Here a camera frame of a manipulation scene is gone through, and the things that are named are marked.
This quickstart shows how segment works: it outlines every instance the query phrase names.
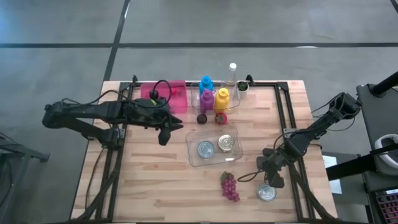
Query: gray floor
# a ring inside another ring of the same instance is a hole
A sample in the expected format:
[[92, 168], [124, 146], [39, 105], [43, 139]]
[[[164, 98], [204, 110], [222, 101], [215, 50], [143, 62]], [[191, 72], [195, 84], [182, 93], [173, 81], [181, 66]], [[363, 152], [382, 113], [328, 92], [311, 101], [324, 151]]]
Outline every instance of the gray floor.
[[[0, 0], [0, 43], [112, 43], [123, 0]], [[121, 42], [398, 42], [389, 0], [132, 0]], [[19, 193], [15, 223], [68, 218], [87, 141], [41, 124], [44, 105], [100, 92], [111, 49], [0, 49], [0, 131], [50, 152], [33, 162]], [[111, 80], [221, 79], [236, 62], [241, 78], [305, 80], [312, 108], [356, 85], [396, 72], [398, 48], [119, 49]], [[335, 128], [348, 123], [342, 122]], [[366, 154], [362, 117], [322, 138], [324, 150]], [[338, 205], [345, 220], [361, 207]]]

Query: purple grapes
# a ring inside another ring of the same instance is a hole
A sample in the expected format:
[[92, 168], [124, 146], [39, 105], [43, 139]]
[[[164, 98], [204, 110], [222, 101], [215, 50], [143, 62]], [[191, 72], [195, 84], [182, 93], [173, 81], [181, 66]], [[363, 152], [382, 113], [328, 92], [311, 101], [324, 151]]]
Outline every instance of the purple grapes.
[[234, 175], [224, 172], [224, 178], [221, 176], [221, 186], [223, 188], [223, 196], [232, 200], [234, 202], [240, 201], [239, 194], [236, 190], [236, 180], [234, 180]]

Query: pink container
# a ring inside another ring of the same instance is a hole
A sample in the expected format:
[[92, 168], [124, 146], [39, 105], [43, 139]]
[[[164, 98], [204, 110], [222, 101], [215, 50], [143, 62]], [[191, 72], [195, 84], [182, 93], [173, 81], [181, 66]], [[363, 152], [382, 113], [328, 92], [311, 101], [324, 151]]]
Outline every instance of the pink container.
[[[170, 112], [179, 114], [187, 112], [188, 101], [187, 101], [187, 87], [185, 86], [185, 80], [170, 80], [168, 81], [172, 87], [172, 97], [169, 101]], [[141, 85], [141, 98], [150, 99], [149, 92], [154, 88], [154, 83], [143, 83]], [[169, 87], [166, 83], [161, 82], [156, 86], [156, 90], [159, 92], [159, 97], [169, 98]]]

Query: wooden tabletop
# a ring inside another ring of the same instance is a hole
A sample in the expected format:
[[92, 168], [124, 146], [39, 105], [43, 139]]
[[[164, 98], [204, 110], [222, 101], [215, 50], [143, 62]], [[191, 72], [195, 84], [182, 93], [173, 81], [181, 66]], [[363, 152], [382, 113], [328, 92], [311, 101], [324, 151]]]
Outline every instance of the wooden tabletop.
[[[306, 128], [312, 122], [310, 105], [303, 81], [287, 81], [294, 115], [298, 128]], [[102, 92], [118, 90], [119, 82], [104, 82]], [[134, 98], [140, 97], [135, 89]], [[116, 100], [110, 93], [101, 101]], [[286, 120], [287, 109], [284, 108]], [[272, 147], [281, 134], [274, 89], [270, 87], [250, 88], [234, 114], [228, 116], [228, 124], [239, 132], [243, 157], [237, 161], [205, 167], [192, 167], [188, 161], [185, 136], [192, 131], [217, 129], [211, 122], [199, 125], [192, 107], [186, 114], [176, 114], [184, 128], [172, 132], [166, 146], [157, 143], [158, 131], [128, 126], [126, 144], [121, 166], [118, 194], [114, 208], [114, 222], [292, 222], [297, 221], [288, 169], [280, 175], [285, 187], [277, 189], [276, 199], [271, 202], [259, 200], [256, 190], [264, 175], [253, 181], [238, 182], [236, 191], [241, 201], [234, 203], [222, 196], [220, 175], [224, 170], [235, 177], [256, 171], [256, 157], [262, 149]], [[108, 125], [101, 120], [94, 124], [101, 128]], [[92, 141], [88, 145], [82, 175], [76, 193], [72, 218], [84, 211], [86, 189], [101, 145]], [[96, 169], [90, 191], [90, 201], [100, 189], [106, 153], [103, 153]], [[317, 146], [310, 146], [304, 156], [310, 188], [326, 210], [336, 217], [322, 154]], [[305, 198], [300, 198], [304, 213], [307, 213]], [[105, 198], [104, 212], [108, 210], [109, 197]]]

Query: tin can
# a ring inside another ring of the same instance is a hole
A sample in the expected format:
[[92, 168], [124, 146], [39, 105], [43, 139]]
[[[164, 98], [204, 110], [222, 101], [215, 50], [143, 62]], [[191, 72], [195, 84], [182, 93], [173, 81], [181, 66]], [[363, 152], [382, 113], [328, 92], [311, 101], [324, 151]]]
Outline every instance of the tin can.
[[276, 198], [276, 189], [266, 183], [262, 183], [257, 190], [257, 196], [265, 201], [272, 201]]
[[235, 144], [234, 139], [229, 134], [225, 134], [218, 139], [218, 147], [224, 152], [229, 152]]
[[199, 143], [198, 154], [204, 159], [209, 159], [214, 156], [214, 145], [209, 141]]

